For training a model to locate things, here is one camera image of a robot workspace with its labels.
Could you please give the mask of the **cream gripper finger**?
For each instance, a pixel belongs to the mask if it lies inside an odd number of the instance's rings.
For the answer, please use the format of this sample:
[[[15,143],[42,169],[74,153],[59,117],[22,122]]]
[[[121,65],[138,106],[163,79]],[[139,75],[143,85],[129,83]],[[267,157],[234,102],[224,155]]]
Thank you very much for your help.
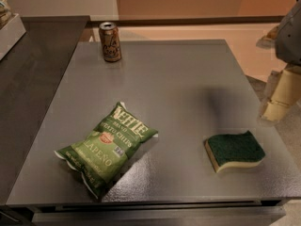
[[[269,49],[275,47],[279,26],[272,28],[266,35],[262,36],[256,43],[258,47]]]
[[[288,64],[281,72],[271,71],[263,91],[258,114],[262,126],[274,126],[299,104],[301,99],[301,67]]]

